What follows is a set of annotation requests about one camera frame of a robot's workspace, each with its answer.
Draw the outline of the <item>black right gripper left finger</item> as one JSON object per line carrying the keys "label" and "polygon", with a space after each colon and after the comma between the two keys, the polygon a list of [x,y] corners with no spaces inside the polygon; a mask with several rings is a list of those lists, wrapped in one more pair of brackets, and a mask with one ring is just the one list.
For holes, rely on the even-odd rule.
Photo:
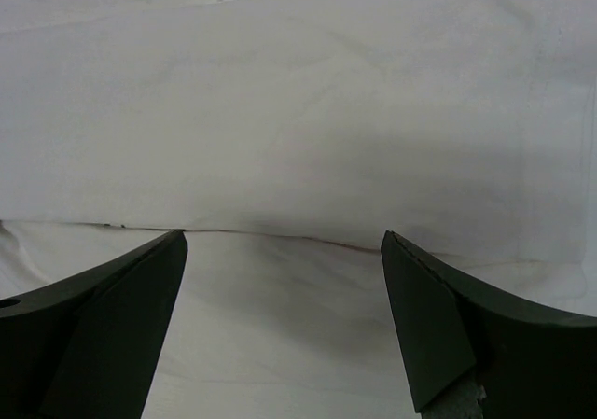
{"label": "black right gripper left finger", "polygon": [[141,417],[186,261],[186,237],[172,230],[3,299],[2,417]]}

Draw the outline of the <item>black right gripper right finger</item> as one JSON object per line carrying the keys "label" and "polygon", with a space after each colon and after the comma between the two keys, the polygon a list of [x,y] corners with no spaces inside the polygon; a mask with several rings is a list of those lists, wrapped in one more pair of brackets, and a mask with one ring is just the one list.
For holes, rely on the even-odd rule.
{"label": "black right gripper right finger", "polygon": [[382,268],[423,418],[592,418],[596,320],[485,283],[399,234]]}

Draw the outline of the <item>white green raglan t-shirt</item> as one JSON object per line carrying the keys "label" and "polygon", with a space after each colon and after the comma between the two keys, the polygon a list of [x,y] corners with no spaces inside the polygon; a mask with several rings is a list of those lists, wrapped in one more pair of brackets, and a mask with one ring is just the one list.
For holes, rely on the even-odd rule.
{"label": "white green raglan t-shirt", "polygon": [[1,0],[1,294],[182,229],[147,418],[411,418],[393,230],[596,312],[596,0]]}

